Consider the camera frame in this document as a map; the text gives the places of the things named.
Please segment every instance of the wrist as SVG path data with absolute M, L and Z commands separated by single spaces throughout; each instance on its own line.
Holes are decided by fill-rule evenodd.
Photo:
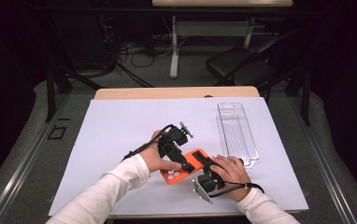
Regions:
M 248 196 L 250 190 L 251 189 L 241 189 L 240 192 L 238 192 L 237 196 L 234 198 L 234 200 L 239 203 Z

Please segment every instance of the hand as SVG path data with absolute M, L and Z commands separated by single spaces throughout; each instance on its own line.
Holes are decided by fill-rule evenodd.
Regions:
M 250 178 L 248 176 L 248 173 L 246 172 L 243 163 L 236 157 L 228 157 L 225 158 L 221 155 L 218 155 L 217 158 L 211 158 L 214 162 L 216 162 L 218 165 L 212 165 L 210 166 L 210 169 L 214 172 L 216 172 L 223 181 L 228 181 L 232 183 L 240 183 L 240 184 L 245 184 L 245 183 L 250 183 Z M 220 189 L 220 191 L 224 191 L 227 189 L 231 189 L 236 187 L 237 185 L 233 184 L 228 184 L 225 183 L 225 186 Z M 248 196 L 250 192 L 250 189 L 236 189 L 234 191 L 231 191 L 227 193 L 227 196 L 236 201 L 240 202 L 246 196 Z
M 152 138 L 158 134 L 159 131 L 154 132 Z M 149 167 L 150 173 L 157 170 L 179 170 L 181 169 L 181 164 L 174 161 L 163 160 L 159 156 L 158 152 L 158 142 L 152 143 L 149 147 L 141 151 L 139 154 L 146 162 Z

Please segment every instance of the person's left hand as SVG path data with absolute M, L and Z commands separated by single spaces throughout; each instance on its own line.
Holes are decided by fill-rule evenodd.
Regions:
M 155 131 L 152 138 L 158 134 L 159 131 Z M 144 159 L 147 166 L 149 167 L 150 173 L 157 170 L 179 170 L 181 169 L 181 164 L 174 161 L 163 160 L 159 156 L 158 152 L 158 140 L 152 143 L 149 147 L 141 151 L 140 156 Z

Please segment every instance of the wooden table edge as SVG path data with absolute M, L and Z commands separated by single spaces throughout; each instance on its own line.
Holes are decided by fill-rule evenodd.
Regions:
M 94 95 L 95 100 L 198 97 L 260 97 L 260 94 L 252 86 L 229 86 L 100 89 Z

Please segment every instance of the person's right hand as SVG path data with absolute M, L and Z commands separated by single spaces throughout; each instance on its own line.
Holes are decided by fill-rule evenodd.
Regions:
M 240 183 L 240 184 L 251 182 L 248 173 L 246 172 L 245 167 L 243 166 L 243 163 L 238 158 L 236 157 L 225 158 L 221 155 L 218 155 L 217 158 L 213 157 L 211 159 L 217 164 L 219 164 L 219 166 L 212 165 L 210 166 L 210 169 L 216 172 L 222 178 L 223 181 Z M 225 183 L 225 186 L 221 188 L 220 191 L 224 191 L 234 187 L 237 187 L 237 185 Z M 246 198 L 246 196 L 248 196 L 249 192 L 250 189 L 236 189 L 234 191 L 227 193 L 226 195 L 230 199 L 236 202 L 240 202 L 244 198 Z

